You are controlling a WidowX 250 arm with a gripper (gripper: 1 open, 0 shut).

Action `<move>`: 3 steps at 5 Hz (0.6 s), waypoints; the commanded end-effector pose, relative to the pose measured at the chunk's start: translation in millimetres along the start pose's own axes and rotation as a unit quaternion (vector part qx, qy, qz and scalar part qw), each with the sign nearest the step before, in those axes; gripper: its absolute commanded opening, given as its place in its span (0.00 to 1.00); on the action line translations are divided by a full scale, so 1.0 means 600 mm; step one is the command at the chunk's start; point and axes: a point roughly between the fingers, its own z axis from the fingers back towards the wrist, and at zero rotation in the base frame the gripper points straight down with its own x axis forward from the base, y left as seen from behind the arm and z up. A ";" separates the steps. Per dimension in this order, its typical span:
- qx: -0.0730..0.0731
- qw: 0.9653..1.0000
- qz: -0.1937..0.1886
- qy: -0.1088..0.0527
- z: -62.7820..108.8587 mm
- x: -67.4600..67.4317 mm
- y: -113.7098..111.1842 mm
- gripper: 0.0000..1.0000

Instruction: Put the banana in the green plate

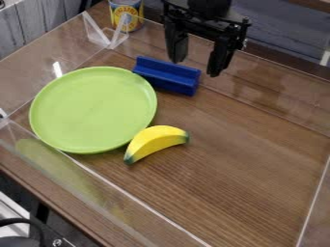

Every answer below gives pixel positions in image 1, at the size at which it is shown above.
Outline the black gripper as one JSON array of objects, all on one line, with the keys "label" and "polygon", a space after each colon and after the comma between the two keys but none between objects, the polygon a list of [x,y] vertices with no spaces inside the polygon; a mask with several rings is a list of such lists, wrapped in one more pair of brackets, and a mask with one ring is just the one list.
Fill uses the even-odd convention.
[{"label": "black gripper", "polygon": [[232,0],[163,0],[163,4],[164,41],[169,61],[177,64],[185,59],[188,34],[211,41],[216,39],[205,69],[205,73],[216,77],[228,67],[235,49],[245,47],[249,18],[233,10]]}]

